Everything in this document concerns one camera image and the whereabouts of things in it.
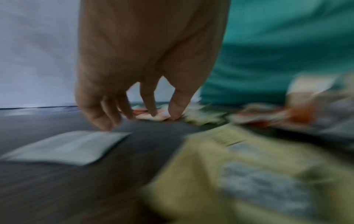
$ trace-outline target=finger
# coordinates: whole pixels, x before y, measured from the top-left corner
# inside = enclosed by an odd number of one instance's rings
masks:
[[[178,89],[174,91],[169,105],[171,120],[177,120],[182,116],[193,95],[194,92],[183,92]]]
[[[140,95],[143,99],[144,105],[152,116],[157,115],[157,108],[155,102],[154,92],[161,77],[152,77],[145,82],[140,83]]]
[[[77,91],[75,98],[77,106],[92,124],[104,131],[112,128],[111,119],[103,111],[101,97],[93,97]]]
[[[113,123],[119,124],[122,121],[122,117],[118,111],[114,97],[104,97],[102,101],[102,107],[107,116],[113,121]]]
[[[117,106],[121,110],[121,112],[129,119],[134,119],[134,113],[132,108],[130,107],[128,96],[126,92],[116,95],[115,97]]]

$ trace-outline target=human hand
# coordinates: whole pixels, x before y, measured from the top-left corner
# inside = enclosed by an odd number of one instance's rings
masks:
[[[178,119],[209,76],[218,55],[228,0],[82,0],[75,98],[90,122],[110,130],[133,118],[126,95],[140,94],[156,115],[162,76],[175,88],[169,104]]]

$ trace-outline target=dark wooden table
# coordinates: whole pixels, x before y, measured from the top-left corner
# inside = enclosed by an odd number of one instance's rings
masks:
[[[0,154],[60,133],[94,129],[78,111],[0,116]],[[137,191],[182,136],[199,130],[182,122],[124,121],[114,131],[132,134],[89,166],[0,162],[0,223],[164,223],[144,207]]]

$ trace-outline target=hand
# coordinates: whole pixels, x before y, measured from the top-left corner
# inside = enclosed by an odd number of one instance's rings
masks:
[[[126,92],[140,82],[154,116],[164,76],[178,119],[214,66],[228,9],[228,0],[81,0],[75,97],[83,114],[103,130],[121,121],[118,108],[132,119]]]

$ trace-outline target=teal fabric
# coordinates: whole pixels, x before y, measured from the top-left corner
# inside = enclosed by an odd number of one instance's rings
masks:
[[[354,70],[354,0],[232,0],[203,103],[283,103],[299,72]]]

